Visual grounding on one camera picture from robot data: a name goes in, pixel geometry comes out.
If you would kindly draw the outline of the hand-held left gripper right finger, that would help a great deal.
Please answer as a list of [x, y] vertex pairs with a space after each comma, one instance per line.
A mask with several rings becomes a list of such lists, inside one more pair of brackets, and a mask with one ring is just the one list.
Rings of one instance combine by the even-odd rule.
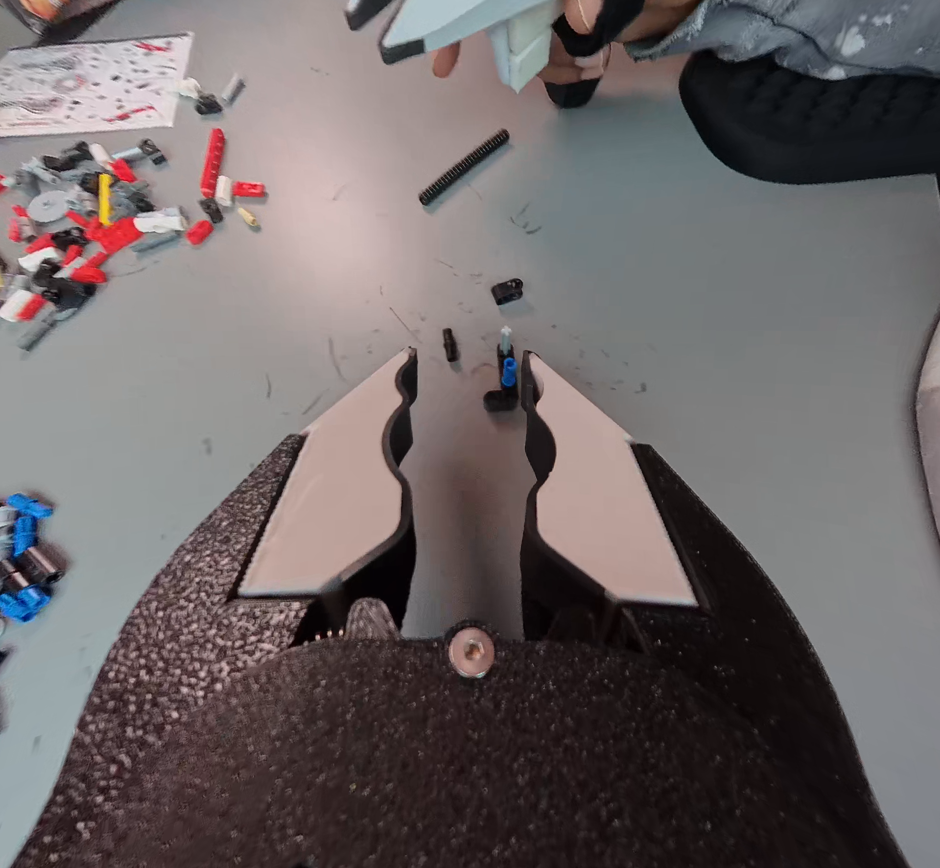
[[523, 354], [524, 454], [534, 477], [520, 548], [525, 625], [624, 610], [699, 617], [699, 591], [631, 434], [536, 352]]

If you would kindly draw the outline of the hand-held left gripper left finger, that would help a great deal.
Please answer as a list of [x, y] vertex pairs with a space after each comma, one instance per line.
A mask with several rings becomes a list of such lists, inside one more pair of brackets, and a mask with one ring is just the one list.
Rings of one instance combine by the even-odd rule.
[[236, 597], [307, 601], [309, 623], [344, 623], [376, 598], [404, 620], [417, 561], [411, 488], [417, 350], [405, 348], [302, 431], [236, 581]]

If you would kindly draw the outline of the black angled toy beam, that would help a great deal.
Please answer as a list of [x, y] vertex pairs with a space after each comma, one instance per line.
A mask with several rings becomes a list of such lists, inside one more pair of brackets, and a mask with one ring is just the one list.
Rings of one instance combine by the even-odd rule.
[[[508, 356], [514, 356], [514, 347], [512, 346], [511, 354]], [[497, 371], [500, 375], [500, 369], [503, 359], [507, 356], [500, 354], [499, 349], [497, 348]], [[519, 392], [519, 382], [517, 379], [517, 388], [511, 391], [504, 391], [499, 384], [497, 388], [489, 390], [483, 395], [483, 406], [488, 413], [500, 413], [508, 412], [516, 408], [519, 404], [520, 392]]]

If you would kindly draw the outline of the grey desk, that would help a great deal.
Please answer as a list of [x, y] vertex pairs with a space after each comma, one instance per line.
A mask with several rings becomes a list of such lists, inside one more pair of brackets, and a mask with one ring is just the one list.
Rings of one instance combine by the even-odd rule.
[[[70, 558], [6, 629], [2, 866], [42, 812], [101, 664], [156, 572], [289, 434], [418, 351], [406, 630], [517, 635], [532, 472], [491, 417], [509, 325], [651, 443], [759, 561], [840, 696], [913, 866], [938, 863], [938, 545], [914, 396], [938, 309], [938, 198], [912, 178], [741, 177], [682, 110], [682, 61], [621, 51], [580, 111], [521, 94], [475, 39], [450, 79], [385, 66], [346, 0], [124, 0], [82, 36], [190, 31], [233, 74], [220, 120], [261, 230], [122, 252], [34, 351], [2, 329], [2, 495], [46, 494]], [[519, 278], [522, 299], [491, 287]], [[460, 360], [447, 362], [443, 328]]]

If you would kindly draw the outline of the long red toy beam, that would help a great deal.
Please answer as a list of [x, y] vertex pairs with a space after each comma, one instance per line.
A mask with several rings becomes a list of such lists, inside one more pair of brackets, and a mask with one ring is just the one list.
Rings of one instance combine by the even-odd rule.
[[226, 143], [226, 135], [222, 128], [215, 127], [210, 131], [198, 183], [203, 199], [215, 197]]

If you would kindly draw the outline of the black mesh cushion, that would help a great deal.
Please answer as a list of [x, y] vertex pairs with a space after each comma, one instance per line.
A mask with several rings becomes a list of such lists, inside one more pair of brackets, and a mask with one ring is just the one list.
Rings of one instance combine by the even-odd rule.
[[679, 95], [707, 149], [730, 169], [783, 185], [939, 176], [939, 80], [862, 75], [827, 80], [772, 57], [684, 66]]

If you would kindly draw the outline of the pile of blue black connectors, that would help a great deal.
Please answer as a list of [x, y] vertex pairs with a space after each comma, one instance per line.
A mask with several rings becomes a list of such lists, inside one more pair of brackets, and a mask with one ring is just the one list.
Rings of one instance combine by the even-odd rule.
[[53, 514], [46, 500], [24, 493], [1, 499], [2, 626], [37, 619], [65, 574], [62, 558], [41, 545], [43, 525]]

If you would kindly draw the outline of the printed instruction sheet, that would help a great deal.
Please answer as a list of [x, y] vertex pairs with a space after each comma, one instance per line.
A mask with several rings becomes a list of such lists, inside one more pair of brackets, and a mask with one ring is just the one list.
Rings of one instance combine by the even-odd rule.
[[10, 50], [1, 61], [1, 136], [174, 126], [190, 31]]

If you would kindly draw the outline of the pile of mixed toy pieces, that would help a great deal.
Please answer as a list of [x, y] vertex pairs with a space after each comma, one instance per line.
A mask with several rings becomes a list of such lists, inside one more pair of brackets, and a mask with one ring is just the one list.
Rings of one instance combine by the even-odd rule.
[[160, 167], [138, 142], [112, 153], [77, 141], [2, 175], [2, 193], [14, 195], [6, 225], [12, 257], [2, 257], [2, 327], [17, 329], [22, 353], [88, 307], [109, 283], [108, 264], [121, 252], [135, 254], [131, 245], [145, 235], [134, 217], [161, 209], [137, 171]]

